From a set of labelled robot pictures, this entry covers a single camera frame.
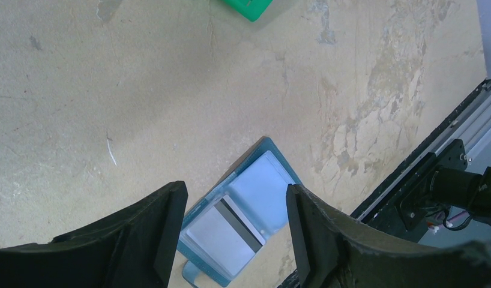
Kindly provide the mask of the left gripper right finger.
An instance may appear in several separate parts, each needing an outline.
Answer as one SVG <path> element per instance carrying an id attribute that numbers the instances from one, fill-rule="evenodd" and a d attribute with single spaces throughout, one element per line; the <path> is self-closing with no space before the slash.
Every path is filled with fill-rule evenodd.
<path id="1" fill-rule="evenodd" d="M 491 287 L 491 241 L 448 248 L 376 230 L 289 185 L 286 204 L 301 287 Z"/>

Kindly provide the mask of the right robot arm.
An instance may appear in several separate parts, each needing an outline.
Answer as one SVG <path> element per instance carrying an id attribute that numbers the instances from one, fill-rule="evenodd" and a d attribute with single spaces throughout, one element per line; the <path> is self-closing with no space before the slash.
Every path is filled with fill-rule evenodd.
<path id="1" fill-rule="evenodd" d="M 429 193 L 434 202 L 464 209 L 476 219 L 491 220 L 491 166 L 482 175 L 438 169 L 429 182 Z"/>

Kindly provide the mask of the green plastic bin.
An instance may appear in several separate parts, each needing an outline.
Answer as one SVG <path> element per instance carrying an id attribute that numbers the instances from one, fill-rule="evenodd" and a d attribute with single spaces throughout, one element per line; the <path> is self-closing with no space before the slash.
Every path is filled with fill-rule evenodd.
<path id="1" fill-rule="evenodd" d="M 223 0 L 247 20 L 255 22 L 272 3 L 272 0 Z"/>

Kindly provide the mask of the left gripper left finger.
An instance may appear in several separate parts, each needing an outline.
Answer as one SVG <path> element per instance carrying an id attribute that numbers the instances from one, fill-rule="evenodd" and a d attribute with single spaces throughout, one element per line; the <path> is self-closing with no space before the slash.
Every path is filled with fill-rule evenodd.
<path id="1" fill-rule="evenodd" d="M 167 287 L 188 199 L 183 181 L 46 244 L 0 249 L 0 287 Z"/>

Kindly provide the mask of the blue card holder wallet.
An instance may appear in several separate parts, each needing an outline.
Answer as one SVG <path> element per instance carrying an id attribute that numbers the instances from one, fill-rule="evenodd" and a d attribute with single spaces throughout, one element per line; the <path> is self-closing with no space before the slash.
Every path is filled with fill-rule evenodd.
<path id="1" fill-rule="evenodd" d="M 228 279 L 204 262 L 186 243 L 185 229 L 216 200 L 228 195 L 252 225 L 267 241 L 288 223 L 286 191 L 290 184 L 301 180 L 281 151 L 269 137 L 262 137 L 243 160 L 217 183 L 186 213 L 177 250 L 187 258 L 182 277 L 192 287 L 200 274 L 207 275 L 221 287 L 227 287 L 235 278 Z"/>

